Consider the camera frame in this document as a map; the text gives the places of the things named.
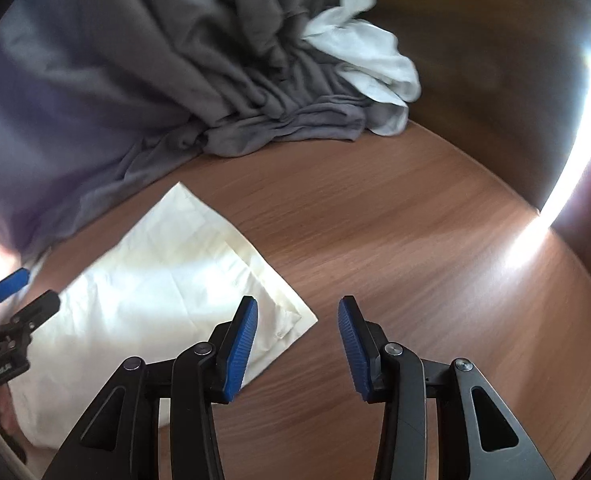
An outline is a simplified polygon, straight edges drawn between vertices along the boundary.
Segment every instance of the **white cloth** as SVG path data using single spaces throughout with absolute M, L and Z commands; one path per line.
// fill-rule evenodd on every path
M 35 446 L 59 447 L 125 358 L 175 358 L 231 320 L 245 294 L 259 307 L 247 384 L 317 319 L 233 225 L 177 184 L 34 333 L 31 368 L 9 383 L 22 431 Z M 161 425 L 169 408 L 160 406 Z
M 353 19 L 374 4 L 375 0 L 340 0 L 339 7 L 324 10 L 307 23 L 303 40 L 345 61 L 336 69 L 339 75 L 382 104 L 371 110 L 367 128 L 392 136 L 404 129 L 409 117 L 407 102 L 419 97 L 420 85 L 415 65 L 398 52 L 395 35 Z

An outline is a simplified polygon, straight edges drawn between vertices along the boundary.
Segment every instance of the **wooden surface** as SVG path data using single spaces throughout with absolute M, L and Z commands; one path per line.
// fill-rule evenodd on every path
M 581 117 L 591 0 L 377 0 L 366 19 L 416 64 L 411 119 L 541 208 Z
M 216 406 L 228 480 L 372 477 L 383 408 L 354 392 L 336 321 L 345 294 L 421 357 L 472 359 L 557 479 L 572 478 L 591 450 L 591 279 L 556 235 L 524 265 L 506 264 L 534 212 L 492 174 L 419 126 L 200 158 L 58 247 L 31 296 L 66 286 L 178 180 L 320 319 L 235 403 Z M 431 450 L 434 474 L 434 439 Z

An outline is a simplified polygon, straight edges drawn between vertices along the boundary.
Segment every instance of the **gray fabric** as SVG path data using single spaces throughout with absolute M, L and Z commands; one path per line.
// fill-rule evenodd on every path
M 0 238 L 33 258 L 199 153 L 356 139 L 373 103 L 299 38 L 336 0 L 16 0 Z

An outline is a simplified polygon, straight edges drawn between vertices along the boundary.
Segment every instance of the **fabric fold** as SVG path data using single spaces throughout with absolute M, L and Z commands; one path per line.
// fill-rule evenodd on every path
M 381 136 L 399 134 L 406 126 L 409 107 L 420 94 L 413 62 L 398 52 L 398 40 L 387 30 L 365 20 L 355 20 L 371 9 L 375 0 L 340 0 L 340 5 L 320 12 L 307 23 L 303 39 L 344 61 L 336 72 L 379 103 L 367 110 L 367 128 Z
M 245 295 L 258 301 L 259 322 L 243 384 L 317 320 L 233 225 L 177 184 L 35 332 L 30 370 L 9 383 L 22 432 L 34 446 L 59 447 L 124 359 L 175 358 L 231 320 Z M 163 401 L 160 424 L 169 410 Z

